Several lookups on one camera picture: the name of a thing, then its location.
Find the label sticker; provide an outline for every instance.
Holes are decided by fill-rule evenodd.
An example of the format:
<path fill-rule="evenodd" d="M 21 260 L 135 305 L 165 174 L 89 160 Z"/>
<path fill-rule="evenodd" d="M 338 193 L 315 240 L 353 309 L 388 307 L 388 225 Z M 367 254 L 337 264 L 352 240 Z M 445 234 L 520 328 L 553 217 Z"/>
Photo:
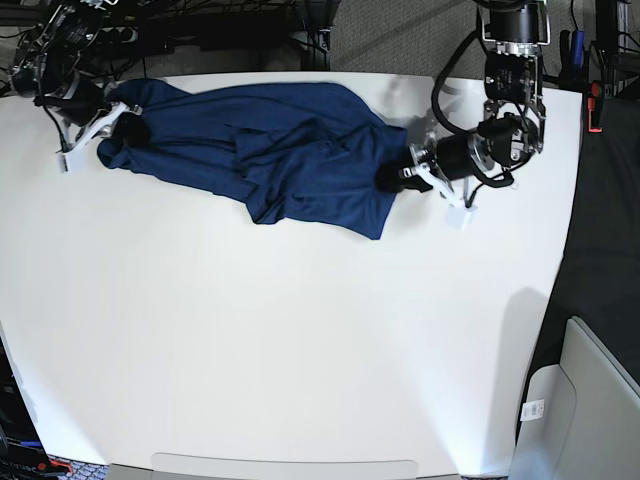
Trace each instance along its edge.
<path fill-rule="evenodd" d="M 544 415 L 544 400 L 536 400 L 535 402 L 528 402 L 522 406 L 522 415 L 520 415 L 521 422 L 530 422 L 531 420 L 538 420 Z"/>

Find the navy blue cloth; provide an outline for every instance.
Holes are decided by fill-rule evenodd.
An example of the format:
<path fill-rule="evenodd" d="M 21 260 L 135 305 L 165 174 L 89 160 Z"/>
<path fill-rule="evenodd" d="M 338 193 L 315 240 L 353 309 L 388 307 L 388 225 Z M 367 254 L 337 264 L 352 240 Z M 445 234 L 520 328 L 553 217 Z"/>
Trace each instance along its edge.
<path fill-rule="evenodd" d="M 189 94 L 133 80 L 111 95 L 143 107 L 149 142 L 103 140 L 98 156 L 160 180 L 246 204 L 257 224 L 288 217 L 382 234 L 395 195 L 378 167 L 403 158 L 406 130 L 390 127 L 335 84 L 268 84 Z"/>

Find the white tabletop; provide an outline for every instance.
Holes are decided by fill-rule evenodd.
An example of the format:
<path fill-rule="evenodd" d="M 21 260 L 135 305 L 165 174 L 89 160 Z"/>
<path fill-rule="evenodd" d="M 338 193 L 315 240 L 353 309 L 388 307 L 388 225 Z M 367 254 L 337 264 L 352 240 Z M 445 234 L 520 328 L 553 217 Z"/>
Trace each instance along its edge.
<path fill-rule="evenodd" d="M 418 132 L 433 85 L 170 80 L 191 92 L 281 81 L 341 83 Z M 475 126 L 482 84 L 454 85 L 442 103 Z M 0 321 L 48 453 L 145 468 L 164 452 L 506 472 L 578 163 L 580 97 L 546 91 L 545 103 L 544 153 L 517 188 L 481 191 L 468 231 L 446 225 L 437 195 L 405 192 L 372 242 L 255 226 L 240 203 L 107 170 L 95 153 L 63 176 L 50 120 L 0 101 Z"/>

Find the white table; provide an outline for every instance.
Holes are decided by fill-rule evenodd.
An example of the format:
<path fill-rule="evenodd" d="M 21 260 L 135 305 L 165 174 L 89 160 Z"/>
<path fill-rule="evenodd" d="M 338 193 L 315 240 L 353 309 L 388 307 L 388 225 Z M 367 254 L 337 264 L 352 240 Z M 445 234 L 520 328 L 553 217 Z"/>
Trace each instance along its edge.
<path fill-rule="evenodd" d="M 170 80 L 191 92 L 292 81 L 341 83 L 414 126 L 433 84 Z M 453 85 L 443 105 L 455 100 L 454 122 L 475 126 L 482 84 Z M 0 101 L 0 321 L 47 451 L 144 468 L 164 452 L 505 473 L 578 162 L 580 97 L 545 94 L 546 148 L 517 188 L 483 189 L 464 233 L 436 195 L 405 192 L 380 242 L 255 226 L 242 204 L 95 158 L 63 176 L 50 120 Z"/>

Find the white sticker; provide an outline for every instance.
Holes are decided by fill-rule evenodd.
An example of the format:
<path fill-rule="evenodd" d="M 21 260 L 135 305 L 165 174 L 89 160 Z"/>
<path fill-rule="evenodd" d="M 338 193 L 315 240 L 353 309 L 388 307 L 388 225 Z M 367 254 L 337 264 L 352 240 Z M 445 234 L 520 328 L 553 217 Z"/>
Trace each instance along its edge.
<path fill-rule="evenodd" d="M 530 422 L 531 420 L 538 420 L 544 415 L 544 400 L 536 400 L 535 402 L 528 402 L 522 406 L 522 415 L 520 415 L 521 422 Z"/>

